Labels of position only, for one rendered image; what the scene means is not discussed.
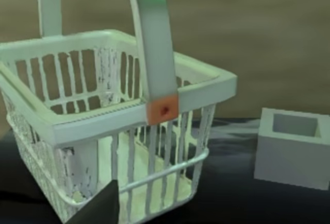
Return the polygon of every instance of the square hole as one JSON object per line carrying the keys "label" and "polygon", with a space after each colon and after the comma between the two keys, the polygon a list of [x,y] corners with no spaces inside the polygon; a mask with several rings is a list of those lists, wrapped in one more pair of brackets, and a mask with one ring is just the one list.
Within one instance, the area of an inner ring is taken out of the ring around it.
{"label": "square hole", "polygon": [[320,137],[318,119],[285,114],[274,114],[273,132]]}

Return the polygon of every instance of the shopping basket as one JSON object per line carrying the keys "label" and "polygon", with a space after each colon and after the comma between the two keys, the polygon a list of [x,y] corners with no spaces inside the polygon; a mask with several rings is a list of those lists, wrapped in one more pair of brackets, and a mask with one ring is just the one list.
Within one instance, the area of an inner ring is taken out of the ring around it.
{"label": "shopping basket", "polygon": [[115,30],[63,36],[60,0],[38,2],[42,38],[0,45],[0,88],[20,155],[61,221],[111,180],[120,223],[189,201],[215,106],[235,95],[237,77],[173,53],[166,0],[130,0],[135,38]]}

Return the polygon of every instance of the gray box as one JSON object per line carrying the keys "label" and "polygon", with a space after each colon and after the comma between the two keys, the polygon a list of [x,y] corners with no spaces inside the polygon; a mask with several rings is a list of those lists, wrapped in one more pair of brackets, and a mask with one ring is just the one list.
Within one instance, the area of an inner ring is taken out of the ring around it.
{"label": "gray box", "polygon": [[263,108],[254,178],[328,190],[330,116]]}

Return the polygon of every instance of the table surface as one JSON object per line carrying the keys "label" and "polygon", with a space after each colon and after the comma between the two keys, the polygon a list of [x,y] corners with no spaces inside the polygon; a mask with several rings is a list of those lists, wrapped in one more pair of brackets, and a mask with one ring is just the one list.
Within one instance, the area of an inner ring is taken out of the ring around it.
{"label": "table surface", "polygon": [[[150,223],[330,223],[329,191],[253,179],[258,120],[215,119],[196,196]],[[60,224],[19,157],[0,141],[0,223]]]}

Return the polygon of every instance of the brown wall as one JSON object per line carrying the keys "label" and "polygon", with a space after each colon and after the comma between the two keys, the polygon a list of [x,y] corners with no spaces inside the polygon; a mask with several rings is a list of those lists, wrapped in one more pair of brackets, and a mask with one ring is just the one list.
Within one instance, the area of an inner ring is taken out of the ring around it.
{"label": "brown wall", "polygon": [[[330,0],[168,0],[175,50],[239,76],[217,116],[329,113]],[[0,0],[0,42],[38,37],[36,0]],[[63,0],[64,33],[133,33],[128,0]],[[8,127],[0,101],[1,130]]]}

